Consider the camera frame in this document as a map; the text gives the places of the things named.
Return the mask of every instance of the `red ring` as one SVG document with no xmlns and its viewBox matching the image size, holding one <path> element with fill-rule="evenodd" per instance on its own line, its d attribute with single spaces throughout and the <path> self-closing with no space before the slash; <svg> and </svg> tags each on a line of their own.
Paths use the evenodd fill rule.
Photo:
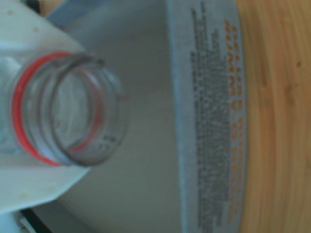
<svg viewBox="0 0 311 233">
<path fill-rule="evenodd" d="M 70 53 L 60 52 L 60 53 L 52 53 L 46 56 L 43 56 L 33 62 L 27 69 L 22 73 L 18 83 L 13 92 L 12 97 L 12 121 L 13 121 L 13 128 L 16 133 L 16 137 L 18 138 L 20 144 L 23 148 L 35 159 L 40 160 L 46 164 L 52 166 L 61 166 L 60 163 L 50 160 L 44 156 L 42 156 L 32 145 L 30 140 L 27 137 L 26 131 L 23 126 L 22 120 L 22 99 L 25 93 L 26 86 L 33 76 L 33 74 L 42 66 L 44 63 L 48 62 L 51 59 L 57 57 L 64 57 L 68 56 Z"/>
</svg>

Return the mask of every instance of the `wooden surface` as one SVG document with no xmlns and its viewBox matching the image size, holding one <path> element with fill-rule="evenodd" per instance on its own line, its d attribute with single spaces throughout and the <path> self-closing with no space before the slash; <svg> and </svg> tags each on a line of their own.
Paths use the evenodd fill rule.
<svg viewBox="0 0 311 233">
<path fill-rule="evenodd" d="M 43 1 L 43 14 L 62 0 Z M 311 233 L 311 0 L 237 0 L 248 90 L 241 233 Z"/>
<path fill-rule="evenodd" d="M 64 0 L 39 0 L 39 2 L 41 7 L 41 14 L 45 16 L 60 3 L 64 2 Z"/>
</svg>

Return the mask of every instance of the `bottle opening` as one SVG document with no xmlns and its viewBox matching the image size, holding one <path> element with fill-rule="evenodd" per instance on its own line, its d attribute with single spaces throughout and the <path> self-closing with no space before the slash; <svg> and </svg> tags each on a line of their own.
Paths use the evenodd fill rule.
<svg viewBox="0 0 311 233">
<path fill-rule="evenodd" d="M 19 82 L 15 93 L 21 90 Z M 55 56 L 23 87 L 20 105 L 13 98 L 13 125 L 21 145 L 37 159 L 92 166 L 110 157 L 121 143 L 126 98 L 102 61 L 87 54 Z M 20 126 L 15 115 L 20 116 Z"/>
</svg>

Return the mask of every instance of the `wooden table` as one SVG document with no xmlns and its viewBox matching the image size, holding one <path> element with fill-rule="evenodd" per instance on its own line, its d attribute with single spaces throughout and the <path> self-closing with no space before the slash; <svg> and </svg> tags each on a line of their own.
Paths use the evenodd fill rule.
<svg viewBox="0 0 311 233">
<path fill-rule="evenodd" d="M 62 0 L 41 0 L 43 14 Z M 311 233 L 311 0 L 237 0 L 248 91 L 241 233 Z"/>
<path fill-rule="evenodd" d="M 45 16 L 60 3 L 64 2 L 64 0 L 39 0 L 39 2 L 41 7 L 41 13 L 43 16 Z"/>
</svg>

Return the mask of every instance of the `printed label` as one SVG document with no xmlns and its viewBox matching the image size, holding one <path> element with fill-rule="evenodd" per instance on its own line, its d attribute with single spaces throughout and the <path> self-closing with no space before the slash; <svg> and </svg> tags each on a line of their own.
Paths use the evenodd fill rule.
<svg viewBox="0 0 311 233">
<path fill-rule="evenodd" d="M 169 0 L 184 233 L 238 233 L 246 93 L 233 0 Z"/>
</svg>

